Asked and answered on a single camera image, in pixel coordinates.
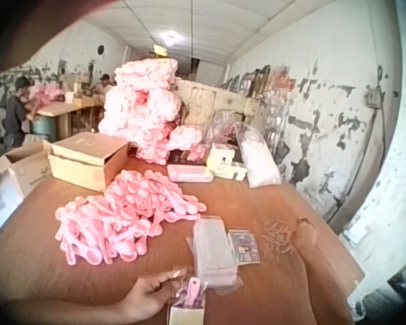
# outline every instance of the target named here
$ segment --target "workbench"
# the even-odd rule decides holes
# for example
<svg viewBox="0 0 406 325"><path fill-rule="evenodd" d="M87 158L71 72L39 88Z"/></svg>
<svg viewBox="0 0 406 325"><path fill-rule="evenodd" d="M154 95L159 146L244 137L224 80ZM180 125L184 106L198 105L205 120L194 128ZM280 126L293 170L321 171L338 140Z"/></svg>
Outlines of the workbench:
<svg viewBox="0 0 406 325"><path fill-rule="evenodd" d="M72 135L71 113L92 107L93 106L78 107L74 104L54 102L39 109L37 114L55 118L57 140L63 140Z"/></svg>
<svg viewBox="0 0 406 325"><path fill-rule="evenodd" d="M144 172L166 168L130 158L125 169ZM317 246L328 260L346 297L363 272L310 205L288 183L250 189L245 181L215 178L212 183L180 183L184 194L197 196L208 215L220 216L226 229L249 229L256 235L261 263L239 267L244 285L228 295L209 290L205 324L312 324L307 272L298 253L268 250L262 233L266 222L279 219L294 228L308 217L318 229ZM69 266L55 240L60 222L55 210L76 196L95 192L47 178L17 208L0 230L0 300L44 297L78 303L108 304L121 300L139 276L193 266L186 238L191 221L163 223L161 236L149 238L148 253L132 263L115 259L112 265L89 265L78 259ZM166 307L144 324L165 324Z"/></svg>

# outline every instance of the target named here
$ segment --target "white ceiling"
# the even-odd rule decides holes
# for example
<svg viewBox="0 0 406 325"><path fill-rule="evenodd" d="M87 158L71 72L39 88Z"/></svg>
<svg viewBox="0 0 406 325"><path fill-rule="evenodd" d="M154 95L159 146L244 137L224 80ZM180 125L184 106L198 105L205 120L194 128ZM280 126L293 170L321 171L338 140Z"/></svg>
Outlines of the white ceiling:
<svg viewBox="0 0 406 325"><path fill-rule="evenodd" d="M118 0L86 19L148 53L160 35L175 31L183 40L171 56L224 65L279 30L334 0Z"/></svg>

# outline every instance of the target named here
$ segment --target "wooden crate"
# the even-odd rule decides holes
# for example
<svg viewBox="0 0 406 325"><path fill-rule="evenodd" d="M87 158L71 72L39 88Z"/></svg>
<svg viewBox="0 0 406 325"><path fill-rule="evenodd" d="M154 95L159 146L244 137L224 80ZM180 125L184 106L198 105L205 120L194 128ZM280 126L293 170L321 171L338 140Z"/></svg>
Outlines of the wooden crate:
<svg viewBox="0 0 406 325"><path fill-rule="evenodd" d="M185 122L203 127L207 126L212 114L217 110L232 110L251 121L260 102L228 90L181 79L175 79L171 91L181 98L189 110Z"/></svg>

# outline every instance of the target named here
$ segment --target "open cardboard box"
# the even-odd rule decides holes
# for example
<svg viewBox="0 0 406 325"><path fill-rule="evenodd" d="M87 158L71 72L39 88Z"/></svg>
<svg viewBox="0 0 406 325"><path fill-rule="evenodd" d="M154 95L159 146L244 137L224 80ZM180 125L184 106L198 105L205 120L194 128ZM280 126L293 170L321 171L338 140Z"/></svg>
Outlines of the open cardboard box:
<svg viewBox="0 0 406 325"><path fill-rule="evenodd" d="M0 173L9 171L18 194L25 198L51 174L48 151L51 144L45 140L26 144L0 157Z"/></svg>
<svg viewBox="0 0 406 325"><path fill-rule="evenodd" d="M48 156L54 177L104 191L128 159L128 141L82 132L55 142Z"/></svg>

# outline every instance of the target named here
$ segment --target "cap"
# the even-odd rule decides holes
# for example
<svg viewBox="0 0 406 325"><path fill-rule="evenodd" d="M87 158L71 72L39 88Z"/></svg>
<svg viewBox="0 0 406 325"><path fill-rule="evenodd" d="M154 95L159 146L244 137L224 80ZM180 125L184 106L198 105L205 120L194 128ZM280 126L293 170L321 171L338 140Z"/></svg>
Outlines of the cap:
<svg viewBox="0 0 406 325"><path fill-rule="evenodd" d="M31 85L32 83L25 76L20 76L15 81L15 90L18 91L21 88L30 87Z"/></svg>
<svg viewBox="0 0 406 325"><path fill-rule="evenodd" d="M104 74L102 75L102 77L99 78L99 79L101 79L101 80L110 80L110 75L107 74L107 73L104 73Z"/></svg>

